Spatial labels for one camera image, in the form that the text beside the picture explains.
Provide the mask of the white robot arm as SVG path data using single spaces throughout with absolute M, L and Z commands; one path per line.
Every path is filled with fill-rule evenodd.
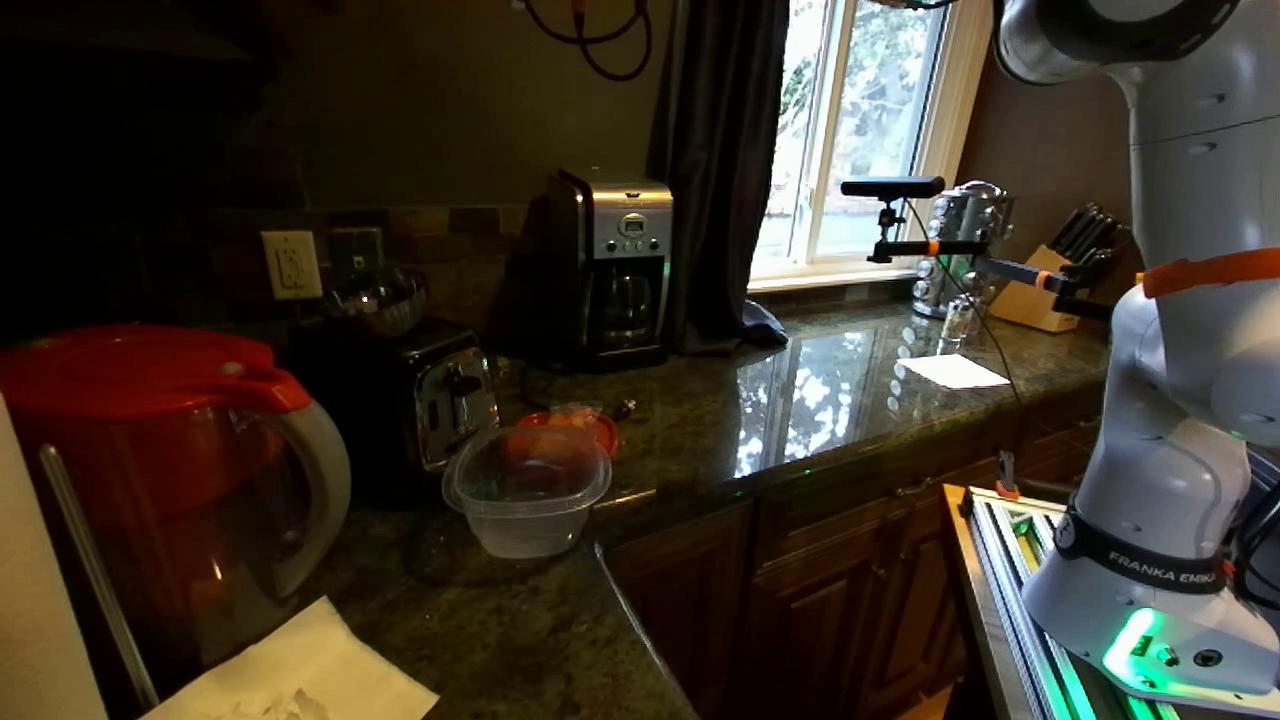
M 1147 694 L 1275 694 L 1240 593 L 1246 453 L 1280 441 L 1280 0 L 1002 0 L 1029 83 L 1129 103 L 1139 281 L 1112 309 L 1101 436 L 1023 609 Z

